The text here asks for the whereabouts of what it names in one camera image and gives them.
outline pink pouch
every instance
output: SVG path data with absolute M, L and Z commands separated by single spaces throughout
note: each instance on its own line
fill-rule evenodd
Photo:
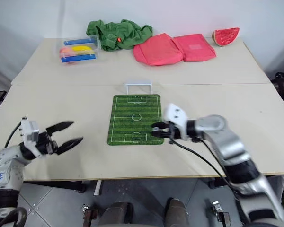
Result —
M 184 61 L 206 61 L 216 56 L 201 34 L 174 37 L 174 42 L 183 53 Z
M 147 65 L 169 65 L 183 60 L 183 54 L 172 38 L 163 33 L 136 45 L 133 54 L 138 62 Z

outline green soccer field mat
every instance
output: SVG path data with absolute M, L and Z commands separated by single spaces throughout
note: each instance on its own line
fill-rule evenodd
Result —
M 151 136 L 151 125 L 161 121 L 159 95 L 115 95 L 110 117 L 109 145 L 153 145 L 164 139 Z

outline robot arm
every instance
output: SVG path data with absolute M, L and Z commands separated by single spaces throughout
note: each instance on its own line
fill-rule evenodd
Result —
M 24 166 L 28 165 L 31 160 L 46 154 L 60 155 L 83 140 L 83 137 L 72 139 L 58 147 L 56 141 L 51 139 L 54 132 L 66 129 L 73 123 L 61 122 L 39 134 L 36 122 L 26 118 L 22 119 L 19 130 L 23 142 L 0 150 L 0 222 L 10 213 L 13 215 L 9 215 L 8 220 L 4 221 L 5 223 L 14 222 L 18 218 L 18 213 L 14 210 L 17 210 Z
M 257 170 L 244 144 L 228 128 L 223 117 L 210 115 L 188 120 L 181 108 L 170 104 L 165 111 L 164 121 L 153 124 L 153 136 L 210 142 L 213 155 L 235 192 L 242 222 L 284 225 L 283 208 L 269 182 Z

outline white table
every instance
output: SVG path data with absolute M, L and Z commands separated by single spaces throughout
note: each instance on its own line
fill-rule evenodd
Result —
M 65 65 L 54 52 L 57 40 L 45 38 L 12 85 L 121 85 L 135 79 L 150 79 L 154 85 L 269 83 L 239 38 L 225 47 L 208 39 L 217 54 L 209 61 L 158 67 L 137 62 L 132 50 L 102 51 L 99 61 Z
M 209 114 L 224 116 L 261 172 L 284 174 L 284 103 L 271 84 L 160 85 L 154 86 L 153 92 L 160 95 L 162 108 L 173 102 L 191 119 Z M 78 136 L 84 140 L 63 155 L 34 160 L 25 168 L 25 180 L 216 176 L 203 161 L 167 140 L 163 145 L 107 145 L 116 94 L 124 94 L 124 87 L 14 85 L 0 106 L 0 148 L 23 116 L 36 120 L 40 131 L 60 121 L 74 120 L 71 127 L 53 138 L 58 144 Z M 10 144 L 20 142 L 17 132 Z M 218 166 L 202 144 L 181 143 Z

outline clear plastic box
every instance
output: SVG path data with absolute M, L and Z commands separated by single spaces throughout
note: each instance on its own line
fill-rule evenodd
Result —
M 90 35 L 80 38 L 62 38 L 57 51 L 62 63 L 81 63 L 97 60 L 100 50 L 100 40 L 96 35 Z

